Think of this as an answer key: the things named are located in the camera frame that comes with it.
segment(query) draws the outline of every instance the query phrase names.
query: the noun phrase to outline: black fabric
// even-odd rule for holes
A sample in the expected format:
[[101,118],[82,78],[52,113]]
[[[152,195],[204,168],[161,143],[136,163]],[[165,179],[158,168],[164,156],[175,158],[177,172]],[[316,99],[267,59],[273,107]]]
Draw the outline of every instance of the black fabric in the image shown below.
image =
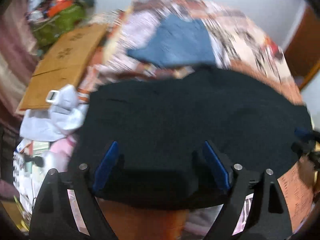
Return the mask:
[[290,148],[297,127],[311,130],[304,106],[231,70],[200,69],[183,80],[109,84],[90,97],[69,169],[87,163],[92,183],[106,149],[117,141],[118,164],[98,197],[188,208],[192,201],[200,207],[201,198],[211,194],[203,204],[210,206],[217,204],[212,192],[219,194],[199,150],[206,140],[247,170],[271,168],[279,178],[298,160]]

